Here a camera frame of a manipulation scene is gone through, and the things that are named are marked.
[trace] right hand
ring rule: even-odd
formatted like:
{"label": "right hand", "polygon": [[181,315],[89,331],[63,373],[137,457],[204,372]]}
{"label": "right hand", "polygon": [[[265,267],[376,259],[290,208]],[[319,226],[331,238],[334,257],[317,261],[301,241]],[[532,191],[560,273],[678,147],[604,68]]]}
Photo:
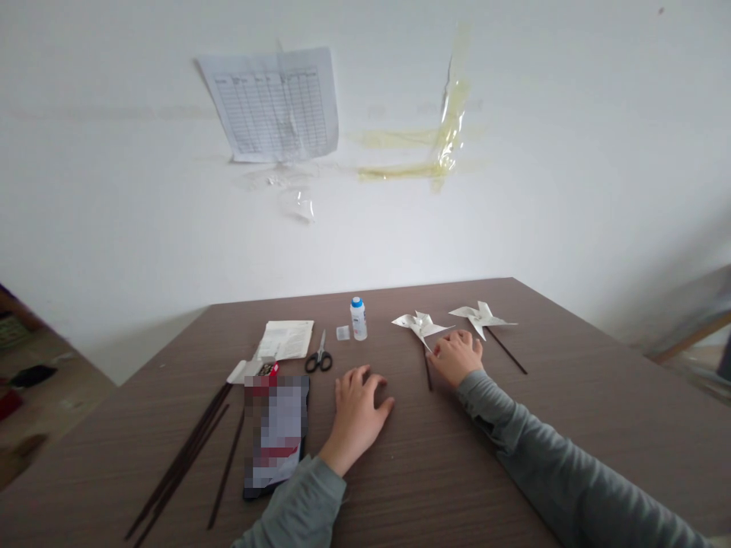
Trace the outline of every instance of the right hand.
{"label": "right hand", "polygon": [[452,331],[434,345],[434,352],[428,352],[429,363],[449,382],[452,388],[472,372],[483,371],[482,343],[469,331]]}
{"label": "right hand", "polygon": [[340,477],[373,445],[396,401],[390,397],[375,407],[375,391],[386,379],[372,374],[364,381],[370,369],[363,365],[335,379],[335,422],[320,458]]}

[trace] red object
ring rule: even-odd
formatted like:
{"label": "red object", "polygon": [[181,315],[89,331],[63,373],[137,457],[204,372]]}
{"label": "red object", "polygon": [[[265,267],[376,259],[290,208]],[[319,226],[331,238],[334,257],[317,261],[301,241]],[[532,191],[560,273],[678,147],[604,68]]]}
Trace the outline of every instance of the red object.
{"label": "red object", "polygon": [[18,392],[9,388],[7,392],[0,388],[0,421],[7,419],[15,410],[23,405],[23,400]]}

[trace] dark wooden stick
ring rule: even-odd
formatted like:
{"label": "dark wooden stick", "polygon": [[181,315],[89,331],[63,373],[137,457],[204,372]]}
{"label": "dark wooden stick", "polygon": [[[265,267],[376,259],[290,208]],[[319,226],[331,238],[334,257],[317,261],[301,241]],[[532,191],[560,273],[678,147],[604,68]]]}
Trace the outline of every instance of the dark wooden stick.
{"label": "dark wooden stick", "polygon": [[424,366],[426,367],[426,382],[429,384],[429,392],[433,392],[432,389],[432,375],[429,373],[429,358],[424,354]]}
{"label": "dark wooden stick", "polygon": [[221,483],[219,485],[219,492],[215,496],[215,503],[213,504],[213,510],[211,511],[211,517],[208,520],[208,530],[213,529],[215,524],[215,517],[219,513],[219,507],[221,506],[221,499],[223,497],[223,490],[226,487],[226,480],[228,479],[228,473],[231,472],[231,463],[234,461],[234,455],[236,454],[236,447],[238,446],[238,439],[241,436],[241,428],[244,426],[244,415],[246,414],[246,402],[244,401],[241,408],[241,418],[238,420],[238,427],[236,428],[236,435],[234,441],[231,443],[231,450],[228,452],[228,460],[226,461],[226,468],[223,470],[223,476],[221,476]]}
{"label": "dark wooden stick", "polygon": [[211,434],[215,430],[215,427],[219,425],[219,422],[221,422],[221,419],[226,414],[226,411],[228,411],[228,404],[226,404],[223,408],[223,410],[219,413],[218,417],[216,417],[213,426],[211,426],[210,430],[205,433],[203,436],[203,440],[200,440],[195,449],[193,450],[193,454],[190,456],[190,459],[185,462],[185,464],[182,466],[181,469],[179,469],[178,475],[173,479],[172,483],[169,485],[168,489],[165,491],[165,494],[160,499],[160,502],[157,506],[155,506],[155,512],[152,514],[152,519],[150,520],[150,523],[145,527],[145,530],[142,532],[142,535],[140,535],[139,539],[137,539],[137,542],[135,542],[134,548],[139,548],[143,542],[145,542],[145,538],[147,538],[147,535],[149,535],[150,531],[152,530],[153,526],[157,522],[158,518],[160,518],[163,510],[165,510],[165,506],[168,505],[170,499],[173,498],[173,495],[175,494],[175,491],[177,490],[178,486],[183,482],[183,478],[188,473],[188,470],[193,466],[193,463],[198,458],[198,455],[200,454],[203,447],[205,447],[206,442],[211,437]]}
{"label": "dark wooden stick", "polygon": [[495,336],[495,333],[493,333],[493,331],[492,331],[492,330],[491,330],[491,329],[490,329],[490,328],[489,328],[488,326],[485,326],[485,329],[487,330],[487,332],[488,332],[488,333],[489,333],[490,335],[492,335],[492,336],[493,336],[493,339],[495,339],[495,340],[497,341],[497,343],[498,343],[498,344],[500,345],[500,348],[502,348],[503,350],[505,350],[505,353],[506,353],[506,354],[507,354],[507,355],[508,355],[508,356],[510,357],[510,359],[512,359],[512,362],[513,362],[514,364],[516,364],[516,365],[517,365],[517,366],[518,366],[518,367],[520,368],[520,370],[521,370],[521,371],[523,372],[523,374],[528,374],[528,372],[527,372],[527,371],[526,371],[526,370],[525,370],[525,369],[523,368],[523,366],[522,366],[522,365],[520,365],[520,362],[519,362],[519,361],[518,361],[518,360],[516,359],[516,357],[515,357],[515,356],[514,356],[514,355],[513,355],[513,354],[512,354],[512,353],[511,353],[511,352],[510,352],[510,351],[509,351],[509,350],[508,350],[508,349],[507,349],[506,347],[505,347],[505,345],[504,345],[504,344],[502,344],[502,343],[500,342],[500,339],[498,339],[498,338],[497,338],[497,337]]}
{"label": "dark wooden stick", "polygon": [[157,487],[155,487],[155,491],[152,492],[150,498],[145,503],[145,506],[142,508],[142,511],[139,513],[139,516],[137,516],[137,519],[135,519],[132,527],[129,528],[129,531],[124,537],[124,540],[129,540],[137,530],[137,527],[139,527],[139,525],[145,520],[145,518],[147,518],[150,510],[152,510],[152,507],[160,499],[163,491],[168,486],[169,482],[175,477],[176,472],[180,469],[180,466],[185,461],[185,458],[189,455],[191,448],[199,439],[201,432],[203,432],[208,427],[208,424],[210,424],[215,414],[221,408],[221,404],[223,403],[223,400],[225,400],[226,395],[228,395],[230,389],[231,385],[229,383],[226,383],[215,394],[215,396],[211,400],[211,403],[209,403],[208,407],[206,407],[206,411],[200,417],[198,423],[196,424],[196,427],[188,435],[188,439],[183,444],[183,447],[180,448],[180,451],[178,451],[177,456],[170,464],[168,470],[165,472],[165,475],[160,480],[160,483]]}

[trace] left hand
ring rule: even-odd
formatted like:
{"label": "left hand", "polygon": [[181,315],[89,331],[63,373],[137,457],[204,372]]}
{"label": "left hand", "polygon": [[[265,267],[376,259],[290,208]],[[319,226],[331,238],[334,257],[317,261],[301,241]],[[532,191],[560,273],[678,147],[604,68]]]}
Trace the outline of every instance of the left hand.
{"label": "left hand", "polygon": [[363,383],[370,368],[351,369],[335,380],[335,423],[320,458],[341,477],[373,445],[396,403],[390,397],[375,408],[375,390],[387,383],[379,374],[372,374]]}

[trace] paper sheet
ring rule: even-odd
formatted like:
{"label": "paper sheet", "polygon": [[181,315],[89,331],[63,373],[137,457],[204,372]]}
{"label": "paper sheet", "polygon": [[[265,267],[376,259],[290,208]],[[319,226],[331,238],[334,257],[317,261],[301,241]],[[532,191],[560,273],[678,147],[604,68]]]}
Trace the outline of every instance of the paper sheet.
{"label": "paper sheet", "polygon": [[431,352],[432,350],[429,345],[426,344],[426,340],[424,340],[424,337],[434,335],[435,333],[439,333],[440,331],[451,329],[454,326],[442,327],[435,325],[434,322],[432,322],[432,317],[428,314],[424,314],[423,312],[419,311],[416,311],[416,313],[416,316],[412,316],[411,314],[404,314],[403,316],[399,316],[398,318],[393,320],[391,323],[395,323],[398,326],[408,327],[409,329],[411,329],[417,335],[417,337],[419,337],[419,340],[424,343],[426,349]]}
{"label": "paper sheet", "polygon": [[234,161],[301,161],[337,148],[330,48],[198,59]]}
{"label": "paper sheet", "polygon": [[474,330],[482,337],[482,340],[487,340],[485,339],[485,331],[482,328],[483,326],[518,325],[517,323],[508,323],[505,320],[494,317],[486,302],[477,301],[477,306],[477,310],[472,307],[461,307],[457,310],[453,310],[450,314],[452,316],[466,317],[470,323],[472,323]]}
{"label": "paper sheet", "polygon": [[312,337],[312,320],[270,321],[254,359],[274,356],[278,360],[304,358]]}

